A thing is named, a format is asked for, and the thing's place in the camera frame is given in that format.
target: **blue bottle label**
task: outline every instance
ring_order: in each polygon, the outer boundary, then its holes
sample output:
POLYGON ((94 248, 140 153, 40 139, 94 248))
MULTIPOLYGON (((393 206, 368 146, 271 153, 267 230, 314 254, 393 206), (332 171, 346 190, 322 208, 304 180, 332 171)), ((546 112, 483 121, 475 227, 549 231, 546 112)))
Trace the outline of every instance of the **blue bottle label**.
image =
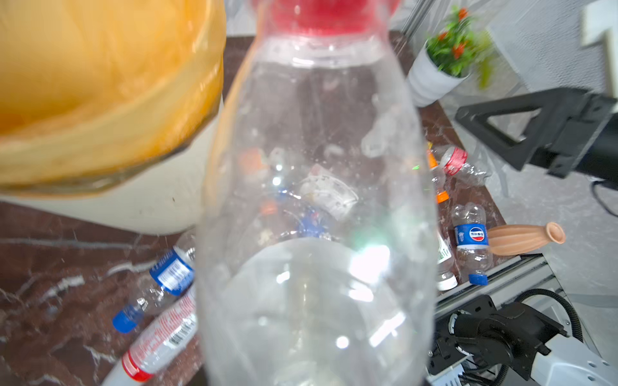
POLYGON ((463 224, 455 227, 457 247, 469 250, 483 249, 489 246, 487 229, 482 224, 463 224))
POLYGON ((194 273, 172 249, 150 269, 150 275, 169 293, 180 296, 193 282, 194 273))

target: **orange bottle cap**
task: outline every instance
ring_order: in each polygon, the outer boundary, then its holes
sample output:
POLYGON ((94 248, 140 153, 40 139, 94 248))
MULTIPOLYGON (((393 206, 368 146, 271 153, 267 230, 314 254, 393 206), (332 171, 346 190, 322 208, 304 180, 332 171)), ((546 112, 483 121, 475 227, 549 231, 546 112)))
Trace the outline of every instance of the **orange bottle cap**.
POLYGON ((430 150, 427 150, 427 161, 429 161, 429 168, 433 169, 438 166, 438 162, 436 158, 433 156, 433 153, 430 150))
POLYGON ((438 202, 438 204, 441 204, 441 203, 445 202, 448 199, 449 199, 449 194, 446 193, 446 190, 445 191, 441 191, 440 193, 438 193, 436 195, 436 201, 438 202))
POLYGON ((262 214, 262 216, 269 216, 271 214, 277 213, 277 203, 273 200, 262 203, 262 206, 260 207, 260 213, 262 214))
POLYGON ((268 166, 264 162, 264 154, 260 148, 250 148, 239 156, 240 170, 244 175, 255 174, 268 166))

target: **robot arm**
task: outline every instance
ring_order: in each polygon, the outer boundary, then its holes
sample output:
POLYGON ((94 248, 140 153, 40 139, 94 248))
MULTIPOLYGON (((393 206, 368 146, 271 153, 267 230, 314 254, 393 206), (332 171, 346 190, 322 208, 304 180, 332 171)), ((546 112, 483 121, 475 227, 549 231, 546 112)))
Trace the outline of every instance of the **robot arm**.
MULTIPOLYGON (((471 303, 488 304, 485 298, 471 303)), ((568 337, 562 325, 539 311, 518 302, 500 310, 473 310, 464 306, 449 316, 446 325, 463 355, 482 358, 489 365, 509 366, 541 386, 618 385, 616 368, 577 338, 568 337)), ((444 328, 437 328, 444 335, 444 328)))
POLYGON ((555 88, 462 106, 455 120, 512 167, 533 164, 565 178, 571 171, 607 181, 618 189, 616 99, 579 88, 555 88), (513 138, 489 122, 497 115, 537 112, 513 138))

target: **bottle label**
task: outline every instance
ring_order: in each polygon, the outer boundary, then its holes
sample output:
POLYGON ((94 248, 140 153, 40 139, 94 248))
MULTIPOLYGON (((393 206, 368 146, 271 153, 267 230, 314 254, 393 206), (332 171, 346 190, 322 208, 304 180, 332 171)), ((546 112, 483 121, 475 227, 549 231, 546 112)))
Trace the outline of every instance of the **bottle label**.
POLYGON ((153 376, 152 374, 149 374, 137 367, 135 361, 131 358, 130 351, 127 351, 122 356, 122 368, 124 369, 124 372, 131 377, 131 379, 136 380, 137 382, 146 382, 153 376))
POLYGON ((468 159, 468 153, 466 150, 455 148, 453 155, 444 165, 444 173, 448 175, 455 175, 458 171, 462 170, 465 161, 468 159))
POLYGON ((440 241, 440 249, 438 250, 438 264, 440 264, 441 262, 447 261, 448 259, 453 257, 453 254, 451 253, 451 249, 449 248, 449 246, 446 245, 446 242, 442 238, 440 232, 438 232, 438 240, 440 241))
POLYGON ((194 288, 159 315, 133 342, 128 353, 135 368, 156 374, 193 338, 197 331, 194 288))
POLYGON ((487 229, 483 224, 463 224, 455 227, 457 247, 468 250, 487 248, 487 229))
POLYGON ((169 293, 180 296, 193 282, 194 273, 172 248, 150 269, 150 275, 169 293))
POLYGON ((358 202, 358 195, 324 167, 315 164, 302 181, 300 194, 341 221, 358 202))

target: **white flower pot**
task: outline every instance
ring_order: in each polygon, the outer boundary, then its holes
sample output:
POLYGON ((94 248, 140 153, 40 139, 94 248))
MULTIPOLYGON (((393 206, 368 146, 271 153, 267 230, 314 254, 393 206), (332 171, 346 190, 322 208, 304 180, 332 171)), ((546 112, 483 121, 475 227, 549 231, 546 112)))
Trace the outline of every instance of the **white flower pot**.
POLYGON ((426 46, 425 43, 408 73, 412 101, 416 107, 425 107, 434 103, 467 78, 451 77, 438 70, 427 55, 426 46))

